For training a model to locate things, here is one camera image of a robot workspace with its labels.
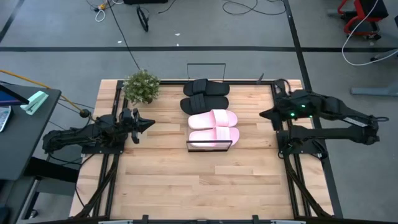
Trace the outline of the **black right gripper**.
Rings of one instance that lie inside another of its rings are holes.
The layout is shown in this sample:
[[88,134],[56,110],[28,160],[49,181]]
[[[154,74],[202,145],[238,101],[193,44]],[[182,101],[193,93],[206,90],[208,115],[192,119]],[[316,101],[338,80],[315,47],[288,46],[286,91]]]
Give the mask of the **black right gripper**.
[[282,123],[291,118],[290,113],[291,113],[290,100],[279,99],[275,101],[273,109],[260,112],[260,117],[271,120],[274,131],[278,131],[281,130]]

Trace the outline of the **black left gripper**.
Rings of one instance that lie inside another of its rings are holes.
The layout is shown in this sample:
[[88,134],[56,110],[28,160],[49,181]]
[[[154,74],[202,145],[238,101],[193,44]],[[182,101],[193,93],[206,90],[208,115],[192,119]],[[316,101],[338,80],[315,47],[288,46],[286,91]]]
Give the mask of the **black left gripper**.
[[[123,126],[124,128],[131,133],[131,138],[134,144],[139,144],[138,138],[138,117],[139,113],[136,108],[132,111],[129,108],[123,109]],[[143,133],[147,129],[149,129],[155,121],[153,119],[145,119],[139,118],[139,132]]]

